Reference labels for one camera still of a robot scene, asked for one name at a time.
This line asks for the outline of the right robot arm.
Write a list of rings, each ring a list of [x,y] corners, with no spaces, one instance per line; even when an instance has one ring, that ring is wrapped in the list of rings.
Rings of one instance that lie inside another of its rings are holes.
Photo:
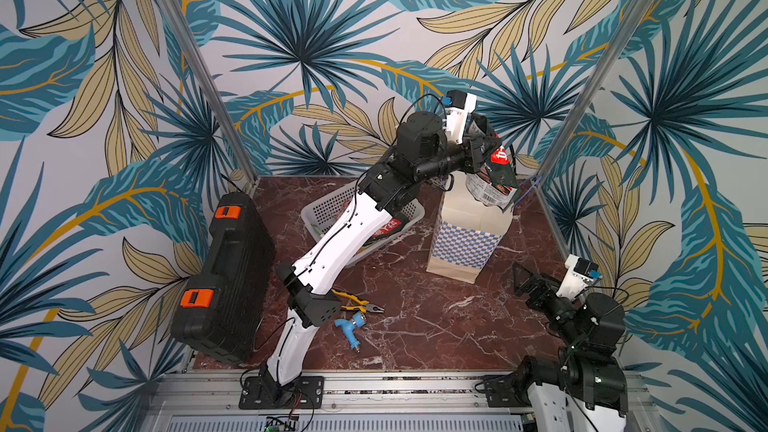
[[[571,254],[562,279],[512,266],[517,296],[542,313],[563,343],[556,361],[527,355],[514,372],[513,397],[530,405],[540,431],[624,431],[628,394],[614,357],[625,332],[624,308],[610,295],[588,290],[599,266]]]

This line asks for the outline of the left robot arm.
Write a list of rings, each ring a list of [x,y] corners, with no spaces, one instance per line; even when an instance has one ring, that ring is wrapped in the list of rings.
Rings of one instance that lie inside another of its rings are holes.
[[[398,126],[394,143],[356,181],[337,222],[309,252],[276,271],[289,298],[279,342],[259,368],[267,400],[279,404],[292,392],[315,334],[340,311],[332,291],[336,278],[363,244],[418,196],[423,183],[477,173],[501,144],[476,112],[451,112],[445,119],[415,112]]]

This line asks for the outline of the checkered paper bag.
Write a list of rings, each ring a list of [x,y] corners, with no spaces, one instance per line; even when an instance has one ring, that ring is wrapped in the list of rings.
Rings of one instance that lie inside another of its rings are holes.
[[[426,271],[473,284],[520,214],[476,200],[468,178],[456,173],[441,199]]]

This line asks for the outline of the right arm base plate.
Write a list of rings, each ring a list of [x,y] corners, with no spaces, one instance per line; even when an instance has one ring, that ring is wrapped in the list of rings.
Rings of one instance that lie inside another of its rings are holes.
[[[515,374],[487,375],[476,385],[478,393],[482,393],[490,408],[530,407],[526,383]]]

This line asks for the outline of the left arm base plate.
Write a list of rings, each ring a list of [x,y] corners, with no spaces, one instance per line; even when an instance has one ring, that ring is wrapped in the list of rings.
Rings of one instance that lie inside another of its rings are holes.
[[[299,376],[280,386],[269,377],[250,376],[243,382],[240,410],[318,409],[323,403],[325,378]]]

